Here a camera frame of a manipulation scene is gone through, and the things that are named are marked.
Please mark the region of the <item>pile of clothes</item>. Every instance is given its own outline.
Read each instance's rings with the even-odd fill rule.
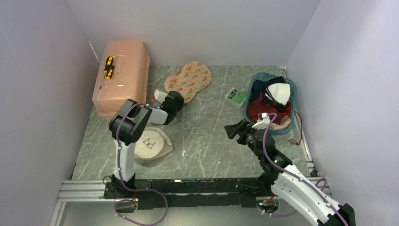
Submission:
[[[247,108],[247,117],[258,121],[262,113],[277,113],[277,118],[270,125],[273,130],[285,129],[290,123],[289,112],[291,88],[283,77],[268,81],[256,80],[252,85]]]

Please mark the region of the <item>black and white robotic arm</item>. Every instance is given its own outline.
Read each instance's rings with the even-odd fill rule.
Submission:
[[[137,102],[129,99],[111,120],[109,129],[115,139],[117,153],[111,183],[113,189],[122,197],[131,195],[126,187],[136,189],[136,173],[133,165],[135,145],[144,128],[148,123],[168,125],[175,118],[177,112],[182,109],[183,104],[182,96],[173,91],[166,96],[165,101],[157,108],[148,105],[138,106]],[[274,139],[265,133],[267,128],[253,129],[252,124],[244,120],[224,128],[230,139],[238,135],[237,142],[241,145],[247,145],[259,159],[264,170],[264,173],[259,177],[262,190],[286,200],[313,226],[356,225],[353,208],[348,204],[340,205],[302,175],[291,160],[276,149]]]

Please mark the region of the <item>dark red cloth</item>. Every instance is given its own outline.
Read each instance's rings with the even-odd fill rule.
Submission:
[[[291,110],[291,104],[287,102],[287,108],[284,109],[283,112],[278,112],[276,108],[274,108],[271,104],[262,101],[264,97],[264,93],[260,94],[260,97],[251,103],[249,103],[249,106],[247,108],[247,116],[250,120],[256,121],[258,120],[258,115],[261,113],[277,113],[277,118],[274,120],[274,123],[280,125],[281,119],[284,116],[289,117],[289,111]]]

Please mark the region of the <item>teal basket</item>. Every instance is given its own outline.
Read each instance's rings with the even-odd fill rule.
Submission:
[[[254,75],[252,77],[251,85],[249,86],[249,89],[248,89],[247,99],[245,101],[244,110],[243,110],[244,119],[246,121],[248,121],[250,123],[256,123],[256,121],[251,121],[248,118],[248,116],[247,116],[247,108],[249,106],[249,97],[251,96],[252,85],[254,84],[254,82],[256,80],[268,81],[268,80],[274,79],[274,78],[277,78],[277,76],[273,75],[273,74],[269,74],[269,73],[264,73],[264,72],[258,73],[258,74]],[[295,105],[296,105],[296,85],[291,80],[289,80],[287,78],[284,78],[284,80],[289,84],[289,86],[291,88],[291,99],[290,99],[289,102],[291,104],[291,109],[295,110]],[[271,130],[269,130],[269,133],[272,134],[272,135],[280,135],[280,134],[288,133],[292,129],[292,127],[294,126],[294,116],[295,116],[295,112],[290,111],[289,112],[289,118],[291,119],[291,123],[285,129],[282,129],[282,130],[272,130],[271,129]]]

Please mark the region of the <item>orange printed pattern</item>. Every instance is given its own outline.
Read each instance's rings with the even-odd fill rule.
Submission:
[[[184,102],[190,102],[194,96],[212,81],[209,68],[200,62],[189,62],[165,80],[166,92],[178,91]]]

